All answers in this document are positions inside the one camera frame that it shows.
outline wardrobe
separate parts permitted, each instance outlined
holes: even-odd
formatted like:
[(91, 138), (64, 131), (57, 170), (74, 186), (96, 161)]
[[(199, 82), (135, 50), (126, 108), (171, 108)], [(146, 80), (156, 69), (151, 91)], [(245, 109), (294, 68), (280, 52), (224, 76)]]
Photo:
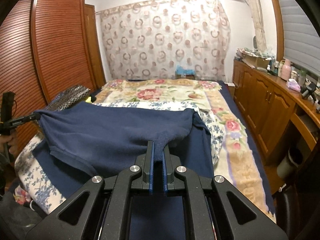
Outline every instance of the wardrobe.
[[(86, 6), (84, 0), (20, 0), (0, 26), (0, 101), (3, 92), (16, 93), (15, 117), (45, 107), (70, 86), (95, 91), (105, 84), (94, 9), (85, 14)], [(36, 127), (17, 131), (22, 150)]]

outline metal bolt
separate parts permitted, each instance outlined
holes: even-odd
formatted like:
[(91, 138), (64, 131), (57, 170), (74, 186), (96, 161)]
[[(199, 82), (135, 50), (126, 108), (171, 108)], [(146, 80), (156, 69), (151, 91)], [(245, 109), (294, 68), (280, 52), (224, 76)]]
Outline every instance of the metal bolt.
[(185, 166), (178, 166), (177, 171), (183, 173), (187, 171), (187, 168)]
[(92, 178), (93, 183), (99, 183), (100, 181), (102, 181), (102, 178), (100, 176), (94, 176)]
[(221, 175), (215, 176), (214, 180), (218, 183), (222, 183), (224, 182), (224, 177), (222, 177)]
[(133, 172), (137, 172), (140, 170), (140, 167), (138, 165), (132, 165), (130, 167), (130, 171), (133, 171)]

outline gray roller shade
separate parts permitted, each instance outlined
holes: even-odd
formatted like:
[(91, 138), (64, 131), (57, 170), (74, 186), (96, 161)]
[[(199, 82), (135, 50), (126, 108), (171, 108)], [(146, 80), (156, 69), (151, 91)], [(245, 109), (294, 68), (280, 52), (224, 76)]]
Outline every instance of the gray roller shade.
[(320, 76), (320, 38), (295, 0), (279, 0), (284, 57)]

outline pink bottle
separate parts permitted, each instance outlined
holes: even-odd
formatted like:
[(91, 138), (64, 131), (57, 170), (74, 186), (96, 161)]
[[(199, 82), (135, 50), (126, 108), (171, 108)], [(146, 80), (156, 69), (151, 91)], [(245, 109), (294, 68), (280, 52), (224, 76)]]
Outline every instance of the pink bottle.
[(291, 77), (291, 62), (290, 60), (286, 59), (281, 69), (281, 78), (284, 79), (285, 81), (288, 81), (290, 77)]

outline trash can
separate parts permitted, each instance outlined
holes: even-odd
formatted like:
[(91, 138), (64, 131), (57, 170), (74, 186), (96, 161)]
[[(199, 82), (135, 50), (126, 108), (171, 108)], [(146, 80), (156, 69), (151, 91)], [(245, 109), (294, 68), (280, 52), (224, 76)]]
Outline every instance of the trash can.
[(290, 147), (287, 155), (277, 167), (277, 174), (281, 179), (287, 178), (303, 161), (303, 156), (297, 147)]

